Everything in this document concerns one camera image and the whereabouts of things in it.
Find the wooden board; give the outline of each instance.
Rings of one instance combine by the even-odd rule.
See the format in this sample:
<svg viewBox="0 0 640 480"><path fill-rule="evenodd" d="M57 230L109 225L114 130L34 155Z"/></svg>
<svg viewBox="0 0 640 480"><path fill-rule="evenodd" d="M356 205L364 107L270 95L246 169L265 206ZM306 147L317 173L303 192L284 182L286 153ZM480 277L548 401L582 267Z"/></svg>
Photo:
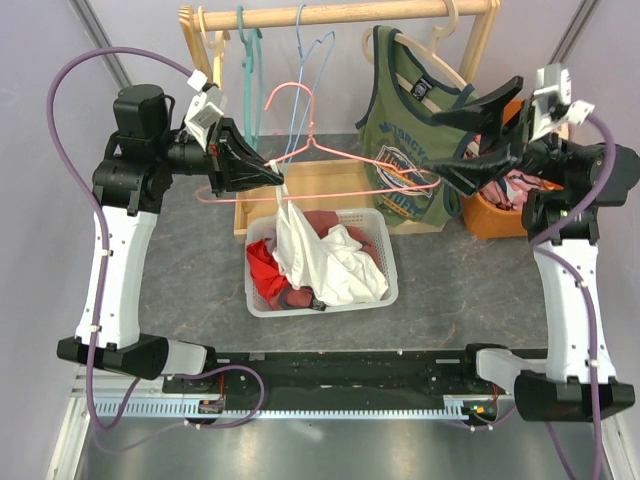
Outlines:
<svg viewBox="0 0 640 480"><path fill-rule="evenodd" d="M291 195L318 195L370 190L364 163L359 160L317 160L292 163L287 172L287 188ZM263 187L238 194L238 198L271 197L272 202L237 203L233 223L236 240L244 243L247 227L257 218L275 215L278 209L275 187ZM337 198L310 198L295 200L302 211L341 210L346 208L373 208L372 195ZM391 234L441 232L444 225L434 227L424 223L406 221L389 227Z"/></svg>

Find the pink clothes hanger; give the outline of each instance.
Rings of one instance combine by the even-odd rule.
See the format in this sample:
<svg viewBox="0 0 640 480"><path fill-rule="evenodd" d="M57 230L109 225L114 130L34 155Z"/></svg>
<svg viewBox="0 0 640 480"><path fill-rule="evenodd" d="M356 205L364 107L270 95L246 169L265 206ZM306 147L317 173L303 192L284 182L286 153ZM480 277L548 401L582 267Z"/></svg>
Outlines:
<svg viewBox="0 0 640 480"><path fill-rule="evenodd" d="M285 87L298 87L303 89L305 92L307 92L309 94L309 96L311 97L311 107L309 108L309 134L308 134L308 138L307 138L307 143L287 154L287 155L283 155L282 157L270 160L268 162L265 163L265 166L270 165L271 163L278 163L278 162L282 162L284 160L286 160L287 158L293 157L294 155L298 155L299 153L304 152L305 150L308 150L309 148L311 148L312 146L317 148L318 150L322 150L323 152L327 152L327 153L331 153L334 155L339 155L341 157L344 158L350 158L353 160L360 160L362 162L366 162L366 163L371 163L373 165L378 165L381 168L384 168L385 170L389 171L390 173L395 173L395 174L405 174L405 173L431 173L428 170L420 170L417 168L411 168L411 169L407 169L407 170L398 170L398 168L395 165L390 165L388 163L384 163L384 162L379 162L377 160L372 160L370 158L365 158L365 157L359 157L357 155L351 155L350 153L346 153L346 152L342 152L340 150L334 150L332 148L328 148L325 147L323 145L320 145L314 136L314 113L315 113L315 97L313 95L313 93L311 92L311 90L309 89L309 87L307 87L306 85L303 85L301 83L297 83L297 82L286 82L283 83L281 85L278 85L276 88L273 89L273 91L271 92L271 95L269 96L269 100L267 100L267 104L264 107L265 111L268 111L269 108L271 107L271 104L273 103L273 100L275 98L275 95L282 90ZM359 196L359 195L374 195L374 194L379 194L379 193L392 193L392 192L410 192L410 191L414 191L414 190L425 190L425 189L429 189L429 188L434 188L437 187L438 185L440 185L440 179L436 180L434 183L430 183L428 185L417 185L417 186L412 186L412 187L396 187L396 188L385 188L382 190L362 190L362 191L358 191L358 192L343 192L343 193L327 193L327 194L319 194L319 195L289 195L289 196L285 196L282 197L283 200L304 200L304 199L310 199L310 198L333 198L333 197L354 197L354 196ZM202 198L201 194L206 192L206 191L210 191L211 187L209 186L205 186L202 188L199 188L198 190L196 190L195 195L196 198L198 199L198 201L202 202L202 203L245 203L245 202L273 202L276 200L275 196L274 197L262 197L262 198Z"/></svg>

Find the gray floor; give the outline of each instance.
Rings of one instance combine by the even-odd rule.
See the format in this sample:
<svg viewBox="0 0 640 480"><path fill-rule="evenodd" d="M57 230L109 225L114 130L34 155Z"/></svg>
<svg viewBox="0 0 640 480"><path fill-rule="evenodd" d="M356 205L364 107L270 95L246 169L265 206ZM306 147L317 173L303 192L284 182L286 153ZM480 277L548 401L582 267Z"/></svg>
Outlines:
<svg viewBox="0 0 640 480"><path fill-rule="evenodd" d="M125 419L100 435L122 448L179 420ZM591 478L587 425L558 427L577 478ZM435 421L258 420L237 429L178 428L117 456L84 454L78 480L564 480L542 424L510 418L470 433ZM611 480L604 471L600 480Z"/></svg>
<svg viewBox="0 0 640 480"><path fill-rule="evenodd" d="M357 152L354 135L320 136ZM284 137L262 139L265 158ZM302 159L326 158L315 152ZM258 319L246 308L244 248L233 206L198 203L201 178L177 178L152 236L142 282L145 332L220 351L509 347L546 344L542 285L524 239L474 240L461 220L442 233L392 236L400 296L356 313Z"/></svg>

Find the wooden frame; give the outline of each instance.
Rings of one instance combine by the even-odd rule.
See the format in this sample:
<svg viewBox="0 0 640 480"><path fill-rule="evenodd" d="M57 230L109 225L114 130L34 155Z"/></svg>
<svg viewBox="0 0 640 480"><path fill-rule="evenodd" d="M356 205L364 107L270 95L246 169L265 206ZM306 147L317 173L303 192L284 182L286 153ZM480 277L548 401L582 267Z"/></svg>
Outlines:
<svg viewBox="0 0 640 480"><path fill-rule="evenodd" d="M459 73L468 83L476 76L493 28L500 0L456 0L460 16L475 16L475 22L467 42ZM245 28L271 28L295 26L298 7L245 10L242 14ZM448 16L443 0L401 0L345 5L310 5L300 15L300 25L352 23L408 18L433 18ZM213 80L213 69L202 38L198 13L191 6L180 8L180 26L184 34L193 64ZM203 14L205 32L228 32L238 29L238 17L233 12Z"/></svg>

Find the wooden rod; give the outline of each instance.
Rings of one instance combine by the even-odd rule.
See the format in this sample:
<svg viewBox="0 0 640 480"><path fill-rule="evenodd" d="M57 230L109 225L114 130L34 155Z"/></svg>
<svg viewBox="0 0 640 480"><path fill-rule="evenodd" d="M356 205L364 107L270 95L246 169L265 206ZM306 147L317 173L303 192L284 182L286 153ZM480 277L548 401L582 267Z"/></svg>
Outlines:
<svg viewBox="0 0 640 480"><path fill-rule="evenodd" d="M491 8L490 0L457 0L460 16L481 15ZM198 24L194 14L193 24ZM298 7L245 10L242 16L245 28L287 27L296 24ZM300 15L301 25L330 23L400 20L405 18L446 17L447 6L443 0L410 0L350 5L308 6ZM207 31L237 30L236 12L209 12L204 14Z"/></svg>

